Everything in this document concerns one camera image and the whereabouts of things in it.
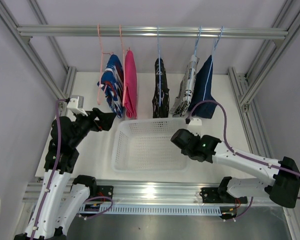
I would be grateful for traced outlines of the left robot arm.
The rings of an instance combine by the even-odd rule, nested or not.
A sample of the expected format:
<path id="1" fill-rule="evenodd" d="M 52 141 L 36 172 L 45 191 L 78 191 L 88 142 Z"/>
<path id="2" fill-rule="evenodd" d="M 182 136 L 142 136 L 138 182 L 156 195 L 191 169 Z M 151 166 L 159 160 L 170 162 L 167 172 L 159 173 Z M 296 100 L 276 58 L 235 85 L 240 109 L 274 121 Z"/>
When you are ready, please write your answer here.
<path id="1" fill-rule="evenodd" d="M 100 198 L 96 178 L 78 175 L 61 202 L 79 158 L 78 145 L 89 132 L 109 131 L 117 115 L 98 108 L 73 109 L 72 113 L 75 120 L 57 114 L 51 124 L 42 188 L 32 217 L 25 231 L 15 235 L 16 240 L 65 240 L 82 204 Z"/>

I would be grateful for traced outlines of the white plastic basket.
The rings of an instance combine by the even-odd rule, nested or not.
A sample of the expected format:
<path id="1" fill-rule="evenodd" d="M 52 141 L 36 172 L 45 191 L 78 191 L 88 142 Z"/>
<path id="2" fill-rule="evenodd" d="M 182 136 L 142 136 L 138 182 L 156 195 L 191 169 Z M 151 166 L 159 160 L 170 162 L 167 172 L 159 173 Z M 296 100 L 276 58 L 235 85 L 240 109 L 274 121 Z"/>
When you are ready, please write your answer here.
<path id="1" fill-rule="evenodd" d="M 111 166 L 116 172 L 183 172 L 187 157 L 171 142 L 182 118 L 153 118 L 122 121 L 114 135 Z"/>

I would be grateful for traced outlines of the blue white patterned trousers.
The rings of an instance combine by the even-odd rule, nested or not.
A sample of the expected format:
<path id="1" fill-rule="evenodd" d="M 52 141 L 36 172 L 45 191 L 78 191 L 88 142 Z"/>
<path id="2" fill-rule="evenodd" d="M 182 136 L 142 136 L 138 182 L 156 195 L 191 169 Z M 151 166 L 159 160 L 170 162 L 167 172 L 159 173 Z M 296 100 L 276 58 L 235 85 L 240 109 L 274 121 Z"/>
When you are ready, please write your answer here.
<path id="1" fill-rule="evenodd" d="M 124 71 L 121 61 L 116 54 L 110 55 L 97 86 L 101 87 L 104 92 L 109 108 L 121 119 L 124 115 Z"/>

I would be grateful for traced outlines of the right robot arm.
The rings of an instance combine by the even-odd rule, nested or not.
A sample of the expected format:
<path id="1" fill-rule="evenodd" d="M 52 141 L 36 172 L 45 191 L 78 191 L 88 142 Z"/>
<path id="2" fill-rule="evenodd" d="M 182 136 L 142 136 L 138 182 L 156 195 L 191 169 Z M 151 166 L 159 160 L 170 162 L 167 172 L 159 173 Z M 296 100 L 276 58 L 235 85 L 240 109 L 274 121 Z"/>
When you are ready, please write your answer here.
<path id="1" fill-rule="evenodd" d="M 225 165 L 253 176 L 246 179 L 223 179 L 217 190 L 221 201 L 266 195 L 277 205 L 295 208 L 300 190 L 300 171 L 292 158 L 278 160 L 241 153 L 219 138 L 194 135 L 183 128 L 177 130 L 170 140 L 183 155 L 192 160 Z"/>

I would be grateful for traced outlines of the black white patterned trousers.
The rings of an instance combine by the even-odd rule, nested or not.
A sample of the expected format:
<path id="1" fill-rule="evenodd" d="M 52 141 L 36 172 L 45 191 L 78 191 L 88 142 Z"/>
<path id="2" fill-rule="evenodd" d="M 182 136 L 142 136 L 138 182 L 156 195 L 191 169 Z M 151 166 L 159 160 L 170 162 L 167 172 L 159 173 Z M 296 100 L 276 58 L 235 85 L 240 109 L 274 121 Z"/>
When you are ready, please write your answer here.
<path id="1" fill-rule="evenodd" d="M 164 61 L 158 58 L 155 67 L 155 90 L 152 98 L 152 117 L 167 118 L 170 111 L 170 96 Z"/>

